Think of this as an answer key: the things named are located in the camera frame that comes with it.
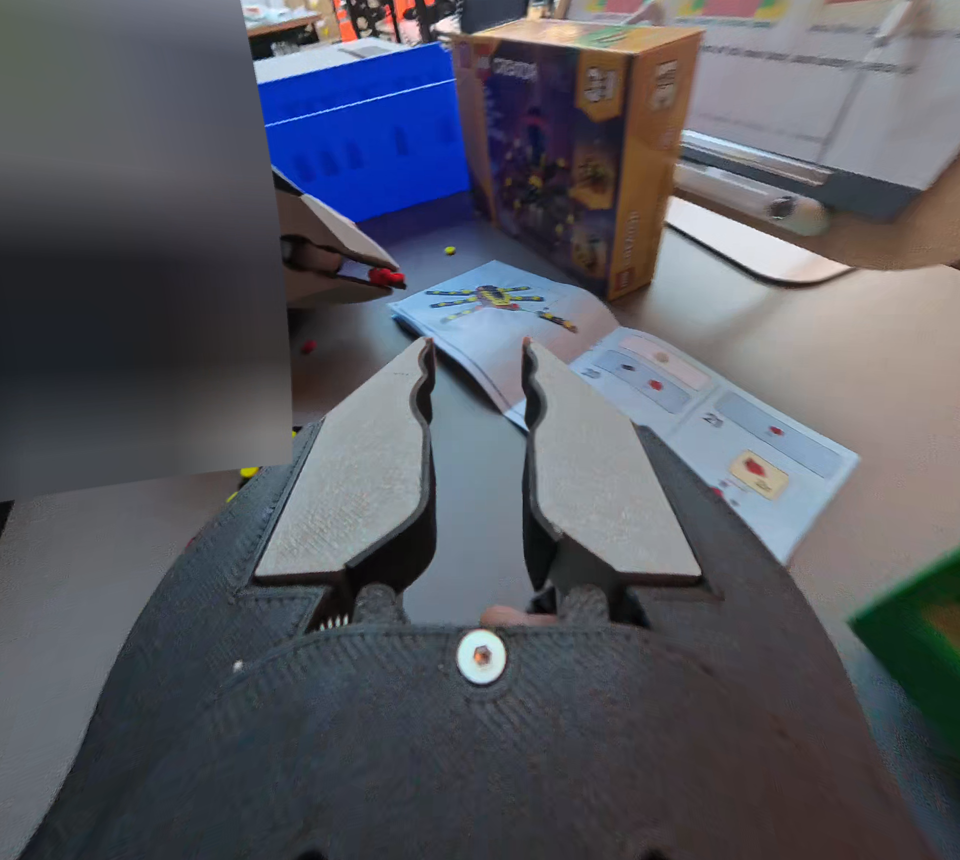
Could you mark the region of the white stand base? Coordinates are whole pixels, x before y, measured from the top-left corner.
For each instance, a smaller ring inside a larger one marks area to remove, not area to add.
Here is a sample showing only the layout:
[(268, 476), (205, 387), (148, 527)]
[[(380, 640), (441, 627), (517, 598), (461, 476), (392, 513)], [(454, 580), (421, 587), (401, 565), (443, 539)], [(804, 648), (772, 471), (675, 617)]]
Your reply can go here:
[(768, 285), (808, 288), (854, 271), (845, 264), (813, 254), (679, 197), (670, 199), (666, 223), (727, 264)]

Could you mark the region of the person's right hand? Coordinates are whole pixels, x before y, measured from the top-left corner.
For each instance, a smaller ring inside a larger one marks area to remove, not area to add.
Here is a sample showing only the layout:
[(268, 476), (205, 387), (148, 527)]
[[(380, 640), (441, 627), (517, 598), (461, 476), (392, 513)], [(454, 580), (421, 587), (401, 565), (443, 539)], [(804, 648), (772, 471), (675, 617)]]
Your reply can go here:
[(530, 614), (522, 610), (503, 605), (488, 607), (479, 618), (479, 625), (484, 628), (501, 627), (552, 627), (558, 622), (554, 614)]

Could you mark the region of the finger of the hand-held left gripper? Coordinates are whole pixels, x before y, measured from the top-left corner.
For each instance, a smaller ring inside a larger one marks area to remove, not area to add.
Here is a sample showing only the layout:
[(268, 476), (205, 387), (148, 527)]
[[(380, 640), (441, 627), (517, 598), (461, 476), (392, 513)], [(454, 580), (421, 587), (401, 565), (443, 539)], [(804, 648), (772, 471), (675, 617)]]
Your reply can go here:
[(393, 257), (353, 221), (308, 194), (276, 189), (280, 235), (297, 235), (319, 246), (339, 251), (343, 258), (358, 258), (399, 270)]
[(389, 299), (395, 293), (402, 292), (369, 283), (368, 270), (380, 267), (394, 270), (381, 264), (368, 264), (358, 258), (345, 258), (341, 270), (333, 277), (296, 272), (285, 267), (286, 304), (288, 307), (358, 304)]

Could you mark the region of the green plastic bin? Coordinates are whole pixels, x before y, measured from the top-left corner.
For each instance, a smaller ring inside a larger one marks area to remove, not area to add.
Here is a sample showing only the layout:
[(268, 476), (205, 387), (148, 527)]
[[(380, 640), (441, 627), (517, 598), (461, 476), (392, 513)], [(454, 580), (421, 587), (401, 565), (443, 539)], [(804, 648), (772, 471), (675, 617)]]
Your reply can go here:
[(847, 626), (959, 753), (959, 550), (853, 614)]

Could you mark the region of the black yellow lego spider model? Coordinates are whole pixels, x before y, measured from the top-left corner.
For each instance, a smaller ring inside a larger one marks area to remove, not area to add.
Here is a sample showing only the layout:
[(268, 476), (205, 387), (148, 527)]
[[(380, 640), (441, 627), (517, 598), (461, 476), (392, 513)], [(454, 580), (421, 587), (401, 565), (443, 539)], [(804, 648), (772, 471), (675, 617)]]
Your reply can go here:
[(225, 500), (220, 505), (220, 507), (216, 510), (216, 512), (213, 515), (211, 515), (208, 521), (186, 543), (186, 546), (184, 548), (185, 552), (189, 550), (190, 547), (193, 546), (195, 542), (197, 542), (198, 538), (206, 530), (208, 530), (212, 524), (215, 524), (221, 518), (223, 511), (231, 505), (231, 503), (234, 501), (237, 495), (240, 494), (242, 490), (246, 487), (246, 484), (250, 482), (252, 479), (254, 479), (258, 475), (260, 470), (261, 470), (261, 467), (246, 467), (238, 470), (237, 482), (233, 490), (225, 498)]

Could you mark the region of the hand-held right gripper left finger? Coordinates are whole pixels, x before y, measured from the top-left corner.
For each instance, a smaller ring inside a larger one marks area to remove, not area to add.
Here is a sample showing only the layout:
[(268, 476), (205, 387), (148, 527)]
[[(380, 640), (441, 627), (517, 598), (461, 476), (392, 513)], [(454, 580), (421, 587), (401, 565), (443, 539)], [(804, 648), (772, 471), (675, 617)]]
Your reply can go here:
[(436, 552), (431, 395), (436, 354), (414, 341), (308, 436), (253, 572), (262, 586), (320, 585), (354, 599), (402, 593)]

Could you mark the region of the person's left hand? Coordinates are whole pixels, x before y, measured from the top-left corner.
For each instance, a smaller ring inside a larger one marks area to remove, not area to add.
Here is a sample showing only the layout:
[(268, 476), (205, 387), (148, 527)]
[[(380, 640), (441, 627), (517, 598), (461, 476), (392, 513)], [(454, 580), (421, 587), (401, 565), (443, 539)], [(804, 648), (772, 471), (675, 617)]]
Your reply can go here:
[(333, 277), (344, 263), (339, 251), (297, 235), (282, 237), (280, 244), (284, 266), (296, 272)]

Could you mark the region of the wooden display board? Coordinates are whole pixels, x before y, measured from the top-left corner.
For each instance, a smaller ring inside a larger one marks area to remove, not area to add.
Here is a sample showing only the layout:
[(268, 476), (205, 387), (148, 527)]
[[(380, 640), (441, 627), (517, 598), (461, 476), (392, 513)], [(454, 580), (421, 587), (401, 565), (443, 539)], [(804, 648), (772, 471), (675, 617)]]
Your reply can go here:
[(824, 233), (803, 242), (813, 254), (878, 271), (958, 266), (959, 158), (926, 189), (847, 172), (825, 187), (836, 210)]

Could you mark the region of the white board clip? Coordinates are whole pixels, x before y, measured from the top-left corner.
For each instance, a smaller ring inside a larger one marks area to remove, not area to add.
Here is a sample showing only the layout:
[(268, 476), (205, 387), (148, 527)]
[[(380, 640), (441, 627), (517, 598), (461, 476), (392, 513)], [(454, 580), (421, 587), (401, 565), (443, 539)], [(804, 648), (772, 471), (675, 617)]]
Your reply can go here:
[(836, 214), (891, 223), (922, 193), (770, 151), (685, 130), (674, 187), (801, 237), (828, 231)]

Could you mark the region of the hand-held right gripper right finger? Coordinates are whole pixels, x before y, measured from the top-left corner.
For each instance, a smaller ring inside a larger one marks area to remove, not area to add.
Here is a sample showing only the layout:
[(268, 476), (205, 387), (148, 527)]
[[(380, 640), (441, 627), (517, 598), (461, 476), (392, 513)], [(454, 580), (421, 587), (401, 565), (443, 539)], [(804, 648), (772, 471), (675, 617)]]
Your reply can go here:
[(639, 430), (526, 337), (523, 556), (535, 591), (693, 587), (702, 567)]

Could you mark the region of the lego instruction booklet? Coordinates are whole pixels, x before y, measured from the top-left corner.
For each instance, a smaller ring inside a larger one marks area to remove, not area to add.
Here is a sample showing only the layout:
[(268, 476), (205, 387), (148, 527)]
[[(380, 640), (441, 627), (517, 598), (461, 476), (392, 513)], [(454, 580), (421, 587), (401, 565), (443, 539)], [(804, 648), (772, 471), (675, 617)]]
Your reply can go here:
[(522, 431), (522, 339), (544, 343), (665, 441), (783, 565), (858, 464), (845, 446), (665, 341), (620, 326), (580, 287), (490, 261), (389, 306), (402, 326), (434, 338)]

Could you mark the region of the lego set cardboard box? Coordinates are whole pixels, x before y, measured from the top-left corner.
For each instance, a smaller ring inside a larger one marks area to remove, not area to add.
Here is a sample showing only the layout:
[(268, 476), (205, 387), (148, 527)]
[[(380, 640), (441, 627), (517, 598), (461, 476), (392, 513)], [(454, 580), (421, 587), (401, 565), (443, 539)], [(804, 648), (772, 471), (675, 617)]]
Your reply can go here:
[(602, 300), (654, 278), (702, 32), (524, 18), (449, 38), (480, 210)]

